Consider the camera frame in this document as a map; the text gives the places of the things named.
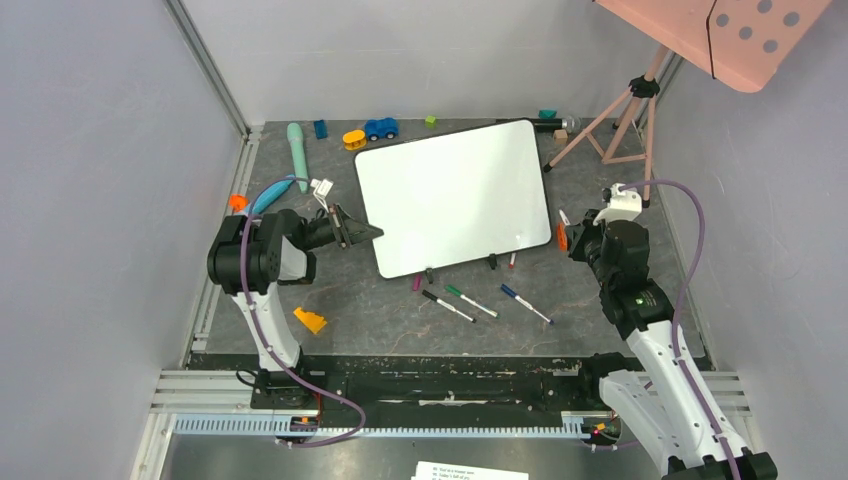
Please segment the white whiteboard with black frame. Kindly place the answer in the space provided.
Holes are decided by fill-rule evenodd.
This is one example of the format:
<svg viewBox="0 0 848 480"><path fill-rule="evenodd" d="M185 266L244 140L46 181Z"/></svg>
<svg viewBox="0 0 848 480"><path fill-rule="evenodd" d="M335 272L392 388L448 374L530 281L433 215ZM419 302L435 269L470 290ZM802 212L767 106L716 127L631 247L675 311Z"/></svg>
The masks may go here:
<svg viewBox="0 0 848 480"><path fill-rule="evenodd" d="M377 271L394 279L545 245L552 238L527 119L363 150L353 159Z"/></svg>

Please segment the white marker pen body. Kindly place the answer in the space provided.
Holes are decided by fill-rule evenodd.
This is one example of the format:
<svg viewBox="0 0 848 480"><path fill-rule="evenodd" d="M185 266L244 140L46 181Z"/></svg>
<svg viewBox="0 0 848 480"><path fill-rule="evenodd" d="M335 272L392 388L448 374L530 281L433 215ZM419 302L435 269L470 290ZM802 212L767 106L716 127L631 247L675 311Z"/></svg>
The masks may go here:
<svg viewBox="0 0 848 480"><path fill-rule="evenodd" d="M565 214L565 212L564 212L562 209L559 209L559 210L558 210L558 214L559 214L559 217L560 217L560 219L561 219L562 224L563 224L565 227L567 227L567 226L570 226L570 225L571 225L571 222L570 222L569 218L567 217L567 215Z"/></svg>

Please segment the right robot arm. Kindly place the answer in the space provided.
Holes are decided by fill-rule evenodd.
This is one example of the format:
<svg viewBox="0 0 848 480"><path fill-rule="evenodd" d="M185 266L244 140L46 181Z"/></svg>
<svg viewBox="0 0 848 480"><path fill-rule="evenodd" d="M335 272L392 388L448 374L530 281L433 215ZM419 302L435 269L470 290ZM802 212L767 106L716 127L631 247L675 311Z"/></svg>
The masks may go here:
<svg viewBox="0 0 848 480"><path fill-rule="evenodd" d="M622 354L595 354L579 369L580 400L610 407L664 479L777 478L771 456L751 450L694 365L674 307L649 276L648 230L589 210L565 232L569 257L592 271L605 317L652 384L647 389Z"/></svg>

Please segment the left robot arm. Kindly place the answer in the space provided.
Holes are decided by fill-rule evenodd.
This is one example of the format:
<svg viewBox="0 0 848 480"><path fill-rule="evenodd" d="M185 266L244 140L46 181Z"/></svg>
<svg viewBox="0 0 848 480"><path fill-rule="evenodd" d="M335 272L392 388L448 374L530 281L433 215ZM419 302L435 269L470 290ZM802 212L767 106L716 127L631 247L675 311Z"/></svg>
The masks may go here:
<svg viewBox="0 0 848 480"><path fill-rule="evenodd" d="M338 204L312 219L291 209L224 218L207 255L207 272L237 305L256 345L252 407L299 409L321 399L322 389L304 370L302 347L289 328L279 290L313 283L317 249L347 249L383 234Z"/></svg>

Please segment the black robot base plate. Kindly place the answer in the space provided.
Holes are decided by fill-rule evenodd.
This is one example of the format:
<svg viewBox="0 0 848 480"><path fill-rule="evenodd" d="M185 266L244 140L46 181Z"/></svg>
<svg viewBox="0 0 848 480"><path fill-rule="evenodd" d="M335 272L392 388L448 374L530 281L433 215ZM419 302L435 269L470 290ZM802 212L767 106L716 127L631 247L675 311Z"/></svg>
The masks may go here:
<svg viewBox="0 0 848 480"><path fill-rule="evenodd" d="M582 369L585 357L306 355L296 377L240 370L256 410L298 427L554 427L563 415L615 418Z"/></svg>

